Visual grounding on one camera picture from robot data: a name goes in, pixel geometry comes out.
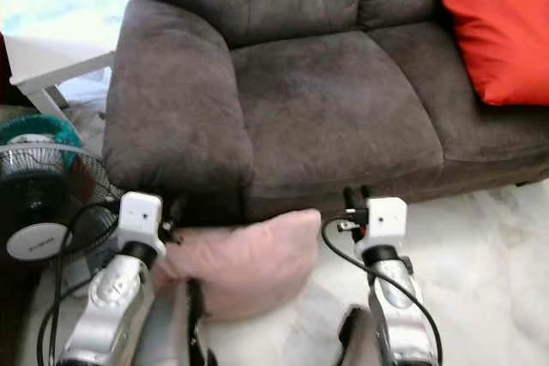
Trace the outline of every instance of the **gray couch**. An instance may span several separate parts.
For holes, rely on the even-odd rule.
[[[549,108],[476,97],[438,0],[131,0],[104,150],[203,223],[549,174]]]

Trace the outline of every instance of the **white table leg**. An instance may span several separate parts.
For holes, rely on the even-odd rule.
[[[69,120],[61,111],[61,109],[59,109],[59,106],[56,105],[53,98],[48,94],[45,89],[40,89],[36,92],[25,94],[40,113],[61,117],[64,120]]]
[[[65,97],[59,92],[59,89],[57,89],[57,86],[49,86],[45,89],[48,94],[51,96],[53,101],[56,103],[57,106],[59,106],[60,109],[66,109],[69,107],[69,103],[67,103],[67,100]]]

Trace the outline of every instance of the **marble floor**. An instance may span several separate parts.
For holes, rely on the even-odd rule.
[[[3,30],[93,21],[118,30],[127,0],[2,0]],[[100,154],[109,74],[64,83],[67,116],[86,147]],[[0,118],[21,113],[1,108]],[[549,364],[549,181],[507,186],[414,204],[405,247],[439,325],[447,366]],[[347,251],[351,241],[335,235]],[[365,303],[365,276],[320,245],[311,281],[293,302],[248,321],[207,327],[221,366],[330,366],[339,350],[337,329],[351,303]],[[42,279],[21,351],[34,366],[36,330],[51,301]],[[60,344],[81,301],[63,307]]]

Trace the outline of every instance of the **table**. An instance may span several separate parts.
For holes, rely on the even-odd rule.
[[[47,37],[27,34],[4,36],[12,77],[39,112],[68,120],[62,109],[68,104],[57,84],[112,66],[115,39],[75,38],[62,34]]]

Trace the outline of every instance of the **red pillow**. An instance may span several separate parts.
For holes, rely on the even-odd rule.
[[[549,0],[442,0],[490,105],[549,105]]]

